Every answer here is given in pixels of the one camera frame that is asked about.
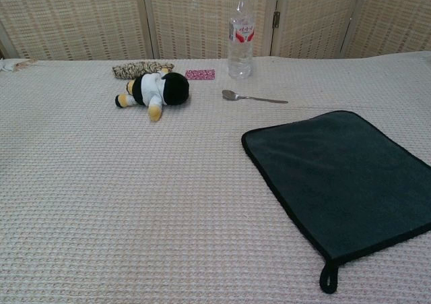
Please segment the yellow grey black-trimmed towel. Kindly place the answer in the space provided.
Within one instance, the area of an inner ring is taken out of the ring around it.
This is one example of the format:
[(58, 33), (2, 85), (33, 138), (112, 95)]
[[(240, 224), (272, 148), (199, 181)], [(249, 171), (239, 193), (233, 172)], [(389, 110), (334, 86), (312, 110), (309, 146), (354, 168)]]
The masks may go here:
[(324, 293), (343, 264), (431, 231), (431, 166), (356, 113), (253, 129), (241, 142), (323, 256)]

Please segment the metal spoon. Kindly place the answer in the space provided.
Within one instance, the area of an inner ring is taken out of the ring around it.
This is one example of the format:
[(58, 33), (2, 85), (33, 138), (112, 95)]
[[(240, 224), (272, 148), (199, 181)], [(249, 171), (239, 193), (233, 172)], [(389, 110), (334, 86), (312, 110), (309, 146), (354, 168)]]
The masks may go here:
[(222, 90), (222, 97), (226, 100), (257, 100), (257, 101), (263, 101), (263, 102), (271, 102), (276, 104), (288, 104), (287, 100), (274, 100), (274, 99), (268, 99), (268, 98), (257, 98), (253, 96), (241, 96), (235, 93), (231, 90)]

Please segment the black white yellow plush doll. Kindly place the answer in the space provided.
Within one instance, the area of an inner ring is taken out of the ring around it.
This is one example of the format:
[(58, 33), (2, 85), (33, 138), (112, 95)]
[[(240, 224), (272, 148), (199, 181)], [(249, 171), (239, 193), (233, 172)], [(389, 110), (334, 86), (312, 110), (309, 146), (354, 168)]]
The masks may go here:
[(158, 121), (164, 105), (180, 105), (187, 101), (189, 81), (180, 73), (162, 68), (156, 73), (143, 74), (129, 81), (126, 91), (126, 94), (115, 97), (117, 107), (145, 106), (150, 120)]

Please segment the clear plastic water bottle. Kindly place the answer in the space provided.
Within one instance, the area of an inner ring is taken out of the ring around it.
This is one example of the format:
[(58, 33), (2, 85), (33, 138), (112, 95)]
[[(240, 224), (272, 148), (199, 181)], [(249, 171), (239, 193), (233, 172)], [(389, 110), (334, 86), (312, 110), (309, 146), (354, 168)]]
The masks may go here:
[(236, 0), (228, 22), (228, 73), (247, 78), (253, 70), (255, 19), (251, 0)]

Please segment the beige waffle-weave tablecloth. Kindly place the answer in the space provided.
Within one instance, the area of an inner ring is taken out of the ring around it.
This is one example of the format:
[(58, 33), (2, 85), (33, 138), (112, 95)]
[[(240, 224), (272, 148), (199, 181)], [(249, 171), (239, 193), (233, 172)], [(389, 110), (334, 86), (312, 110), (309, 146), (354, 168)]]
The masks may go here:
[[(149, 120), (114, 103), (114, 61), (0, 66), (0, 304), (431, 304), (431, 232), (324, 261), (245, 154), (243, 133), (353, 111), (431, 164), (431, 51), (364, 59), (224, 59)], [(226, 100), (241, 96), (287, 100)]]

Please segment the woven folding screen panel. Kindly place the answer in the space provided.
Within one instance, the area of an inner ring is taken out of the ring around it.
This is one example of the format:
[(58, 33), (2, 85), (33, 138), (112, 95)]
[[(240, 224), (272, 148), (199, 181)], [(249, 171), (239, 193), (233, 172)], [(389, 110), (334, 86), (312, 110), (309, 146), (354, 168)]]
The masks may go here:
[(271, 55), (299, 59), (340, 56), (356, 0), (278, 0)]
[[(228, 54), (228, 20), (236, 0), (143, 0), (154, 59), (217, 59)], [(269, 56), (277, 0), (251, 0), (253, 53)]]
[(145, 0), (0, 0), (0, 51), (65, 61), (154, 56)]
[(431, 0), (357, 0), (342, 55), (431, 51)]

